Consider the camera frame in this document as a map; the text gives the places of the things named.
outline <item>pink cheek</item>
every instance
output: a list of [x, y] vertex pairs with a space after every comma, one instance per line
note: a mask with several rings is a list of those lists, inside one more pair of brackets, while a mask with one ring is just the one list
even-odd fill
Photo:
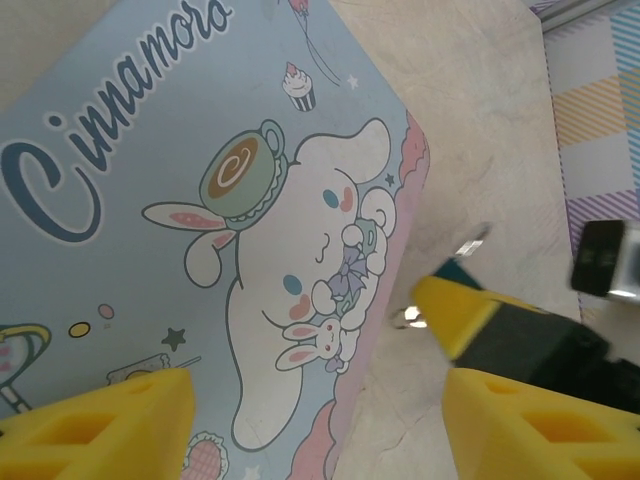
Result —
[[311, 310], [311, 299], [309, 295], [302, 295], [300, 302], [289, 310], [289, 318], [291, 320], [301, 320], [306, 317]]
[[353, 208], [353, 190], [349, 187], [344, 187], [344, 200], [340, 202], [340, 210], [343, 212], [350, 212]]

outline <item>white marble surface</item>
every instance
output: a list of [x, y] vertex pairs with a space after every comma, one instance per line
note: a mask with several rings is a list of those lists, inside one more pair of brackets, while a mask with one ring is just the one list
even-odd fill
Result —
[[[115, 0], [4, 0], [4, 110]], [[390, 309], [480, 221], [489, 288], [577, 318], [540, 25], [520, 0], [332, 2], [425, 130], [431, 172]], [[428, 331], [382, 329], [336, 479], [456, 478]]]

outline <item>small bunny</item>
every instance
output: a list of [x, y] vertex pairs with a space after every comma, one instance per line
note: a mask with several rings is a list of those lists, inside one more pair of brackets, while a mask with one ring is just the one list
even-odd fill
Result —
[[287, 327], [282, 336], [298, 342], [313, 338], [315, 345], [299, 344], [282, 352], [276, 360], [278, 370], [292, 370], [316, 358], [322, 358], [328, 360], [328, 372], [344, 373], [355, 353], [360, 331], [346, 332], [340, 327], [339, 320], [328, 318], [319, 327], [308, 323], [296, 323]]
[[226, 228], [225, 220], [200, 205], [156, 203], [142, 211], [152, 223], [175, 230], [201, 232], [187, 248], [184, 266], [189, 279], [199, 287], [211, 287], [220, 277], [218, 250], [226, 246], [236, 232]]

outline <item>teacup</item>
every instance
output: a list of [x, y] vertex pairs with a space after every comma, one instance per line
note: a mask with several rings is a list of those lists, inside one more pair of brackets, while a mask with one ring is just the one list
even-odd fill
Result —
[[242, 230], [275, 202], [287, 175], [284, 134], [273, 120], [236, 135], [215, 155], [200, 182], [202, 203]]

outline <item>cartoon dog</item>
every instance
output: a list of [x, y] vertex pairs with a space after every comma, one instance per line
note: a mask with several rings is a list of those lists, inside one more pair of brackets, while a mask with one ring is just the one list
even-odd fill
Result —
[[[238, 242], [227, 322], [242, 383], [232, 431], [239, 447], [262, 449], [286, 427], [300, 398], [303, 365], [320, 358], [328, 371], [348, 368], [395, 227], [389, 193], [374, 187], [360, 198], [358, 185], [376, 178], [389, 155], [389, 133], [378, 119], [353, 137], [305, 139], [285, 167], [277, 199], [271, 195], [259, 219], [241, 230], [205, 208], [202, 188], [203, 206], [161, 203], [143, 211], [154, 223], [201, 233], [185, 256], [187, 275], [199, 286], [217, 282], [217, 250]], [[317, 314], [330, 318], [320, 327], [306, 323]], [[316, 344], [301, 343], [308, 340]]]

